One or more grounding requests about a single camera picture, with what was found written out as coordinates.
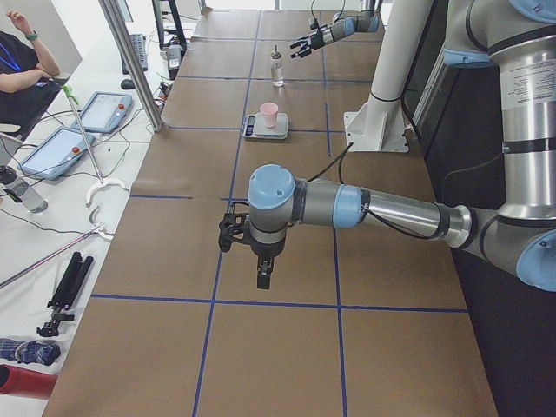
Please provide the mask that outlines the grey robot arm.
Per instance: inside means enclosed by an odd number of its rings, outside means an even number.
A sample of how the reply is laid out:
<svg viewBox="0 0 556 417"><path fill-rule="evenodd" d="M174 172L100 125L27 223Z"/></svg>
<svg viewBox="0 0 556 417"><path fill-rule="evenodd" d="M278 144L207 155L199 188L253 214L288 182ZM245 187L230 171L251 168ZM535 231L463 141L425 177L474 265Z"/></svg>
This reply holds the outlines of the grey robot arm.
<svg viewBox="0 0 556 417"><path fill-rule="evenodd" d="M555 289L555 4L552 1L452 1L444 62L500 71L505 202L497 209L435 202L330 182L300 179L268 164L250 177L245 213L229 210L219 247L251 247L257 285L270 285L288 228L353 228L376 223L423 241L443 241L525 284Z"/></svg>
<svg viewBox="0 0 556 417"><path fill-rule="evenodd" d="M334 15L331 24L320 25L311 3L309 28L311 32L299 37L289 45L293 51L290 57L303 58L314 50L319 50L331 43L336 43L355 33L373 33L379 29L382 1L360 1L360 10L356 15L347 15L344 10Z"/></svg>

